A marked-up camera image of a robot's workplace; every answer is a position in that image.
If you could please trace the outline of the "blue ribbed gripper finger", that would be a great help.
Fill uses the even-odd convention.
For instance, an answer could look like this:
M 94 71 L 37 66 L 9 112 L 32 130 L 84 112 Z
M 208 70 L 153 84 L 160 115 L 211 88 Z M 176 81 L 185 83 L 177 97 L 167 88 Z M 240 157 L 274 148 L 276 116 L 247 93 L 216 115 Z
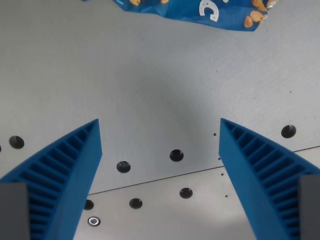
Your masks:
M 5 174 L 28 190 L 30 239 L 74 238 L 102 158 L 99 120 L 64 135 Z
M 225 118 L 219 156 L 258 240 L 300 240 L 298 185 L 320 169 L 280 144 Z

